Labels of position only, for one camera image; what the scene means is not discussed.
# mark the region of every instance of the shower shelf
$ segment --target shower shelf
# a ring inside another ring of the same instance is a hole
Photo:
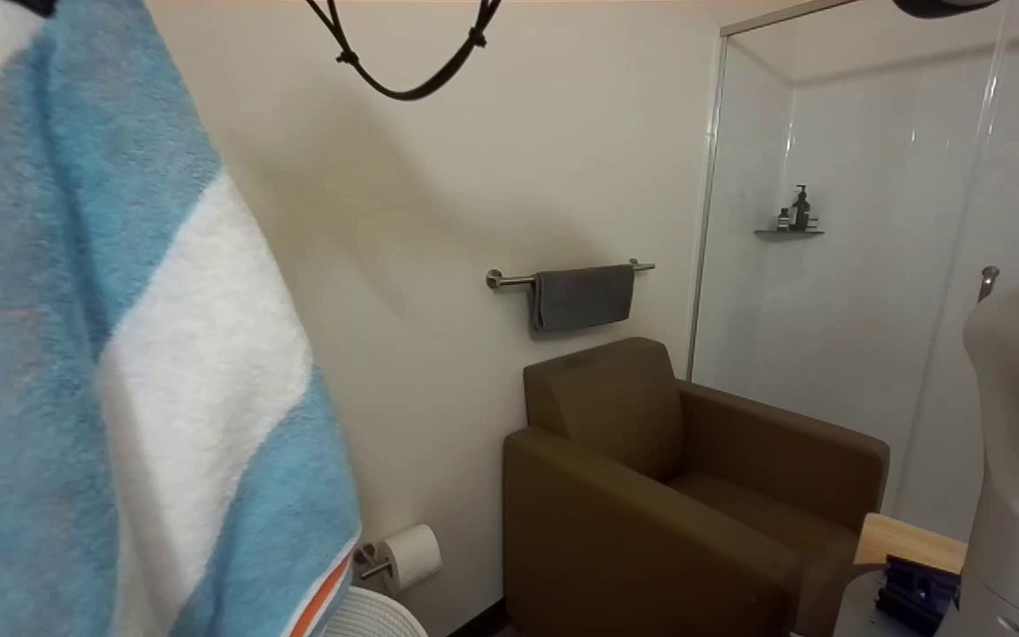
[[[764,230],[752,230],[762,242],[811,242],[811,237],[823,237],[819,228],[811,228],[811,230],[777,230],[777,228],[764,228]]]

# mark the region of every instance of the shower handle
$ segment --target shower handle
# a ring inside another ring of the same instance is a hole
[[[986,302],[986,296],[995,293],[996,281],[1000,281],[1000,268],[996,268],[996,264],[982,264],[982,268],[979,268],[977,302]]]

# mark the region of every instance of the toilet paper roll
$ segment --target toilet paper roll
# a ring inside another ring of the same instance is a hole
[[[428,579],[443,566],[440,537],[428,525],[387,537],[381,550],[392,554],[388,571],[392,591]]]

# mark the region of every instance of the chair armrest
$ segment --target chair armrest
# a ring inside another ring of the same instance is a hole
[[[678,383],[685,471],[719,475],[858,536],[882,506],[889,446],[727,392]]]
[[[527,632],[790,630],[796,554],[772,537],[538,428],[501,459],[507,609]]]

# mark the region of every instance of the striped towel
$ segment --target striped towel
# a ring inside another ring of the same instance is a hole
[[[310,632],[355,480],[140,0],[0,0],[0,632]]]

